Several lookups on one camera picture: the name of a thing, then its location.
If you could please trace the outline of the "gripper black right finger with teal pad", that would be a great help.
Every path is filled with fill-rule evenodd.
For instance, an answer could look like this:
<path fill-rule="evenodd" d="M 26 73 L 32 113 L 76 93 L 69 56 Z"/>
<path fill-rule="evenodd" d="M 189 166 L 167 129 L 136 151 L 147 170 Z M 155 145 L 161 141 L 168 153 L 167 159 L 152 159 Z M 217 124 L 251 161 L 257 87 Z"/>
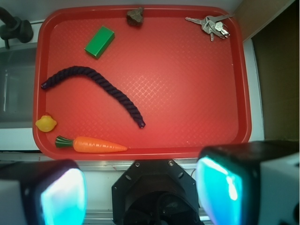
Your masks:
<path fill-rule="evenodd" d="M 298 141 L 205 147 L 195 178 L 200 205 L 216 225 L 300 222 Z"/>

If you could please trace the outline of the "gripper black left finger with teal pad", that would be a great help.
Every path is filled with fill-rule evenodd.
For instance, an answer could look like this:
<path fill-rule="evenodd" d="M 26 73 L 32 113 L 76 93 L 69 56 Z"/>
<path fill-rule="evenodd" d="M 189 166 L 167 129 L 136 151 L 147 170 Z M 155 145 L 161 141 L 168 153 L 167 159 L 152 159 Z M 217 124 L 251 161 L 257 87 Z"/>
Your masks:
<path fill-rule="evenodd" d="M 2 225 L 81 225 L 86 207 L 85 175 L 73 160 L 0 165 Z"/>

